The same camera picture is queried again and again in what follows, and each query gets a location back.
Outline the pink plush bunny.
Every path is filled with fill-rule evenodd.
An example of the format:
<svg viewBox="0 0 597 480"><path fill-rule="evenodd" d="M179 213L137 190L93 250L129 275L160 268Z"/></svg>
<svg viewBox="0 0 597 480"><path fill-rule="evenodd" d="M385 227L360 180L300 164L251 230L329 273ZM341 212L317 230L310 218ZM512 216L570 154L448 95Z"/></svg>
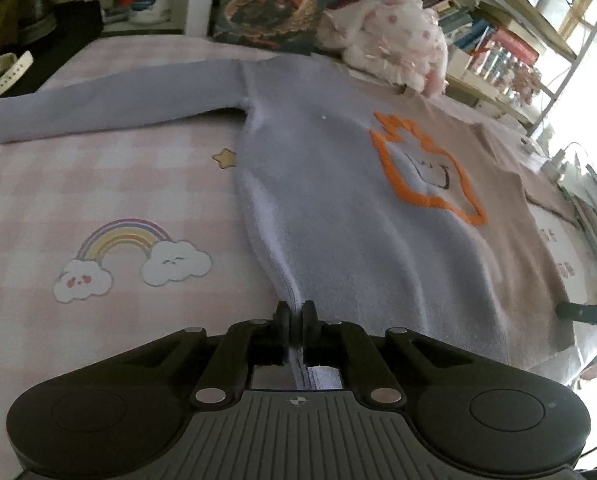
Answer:
<svg viewBox="0 0 597 480"><path fill-rule="evenodd" d="M359 0L323 12L317 38L355 70L432 98L446 88L448 46L421 0Z"/></svg>

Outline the white charger plug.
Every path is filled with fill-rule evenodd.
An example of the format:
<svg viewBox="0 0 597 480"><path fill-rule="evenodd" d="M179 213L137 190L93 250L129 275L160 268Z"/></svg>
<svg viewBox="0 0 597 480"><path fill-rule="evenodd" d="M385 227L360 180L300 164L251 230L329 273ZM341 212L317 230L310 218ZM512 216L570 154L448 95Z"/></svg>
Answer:
<svg viewBox="0 0 597 480"><path fill-rule="evenodd" d="M568 172L575 177L580 176L583 173L579 158L580 151L586 153L579 142L567 144L565 148L560 148L553 157L543 163L541 172L553 183L562 180Z"/></svg>

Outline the white smartwatch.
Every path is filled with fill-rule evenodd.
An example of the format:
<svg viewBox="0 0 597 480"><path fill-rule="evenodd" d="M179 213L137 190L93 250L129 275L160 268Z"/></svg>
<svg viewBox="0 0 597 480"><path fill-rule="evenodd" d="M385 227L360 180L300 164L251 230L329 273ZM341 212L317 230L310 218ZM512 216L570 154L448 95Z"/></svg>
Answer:
<svg viewBox="0 0 597 480"><path fill-rule="evenodd" d="M21 56L14 53L0 55L0 96L11 89L32 67L32 52L25 51Z"/></svg>

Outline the wooden bookshelf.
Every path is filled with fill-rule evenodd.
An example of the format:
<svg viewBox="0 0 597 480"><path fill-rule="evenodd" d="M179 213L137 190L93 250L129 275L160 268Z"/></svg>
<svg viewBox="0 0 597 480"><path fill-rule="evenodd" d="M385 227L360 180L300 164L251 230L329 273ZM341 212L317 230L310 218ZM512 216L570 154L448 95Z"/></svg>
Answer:
<svg viewBox="0 0 597 480"><path fill-rule="evenodd" d="M449 44L448 96L512 116L529 134L545 128L597 39L597 0L422 2L436 12Z"/></svg>

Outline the Harry Potter book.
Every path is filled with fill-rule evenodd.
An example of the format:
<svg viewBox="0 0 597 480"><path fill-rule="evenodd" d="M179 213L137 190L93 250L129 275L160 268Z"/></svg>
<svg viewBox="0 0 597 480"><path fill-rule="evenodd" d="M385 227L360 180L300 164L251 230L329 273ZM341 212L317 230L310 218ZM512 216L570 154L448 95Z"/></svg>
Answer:
<svg viewBox="0 0 597 480"><path fill-rule="evenodd" d="M308 54L330 0L213 0L207 34L224 44Z"/></svg>

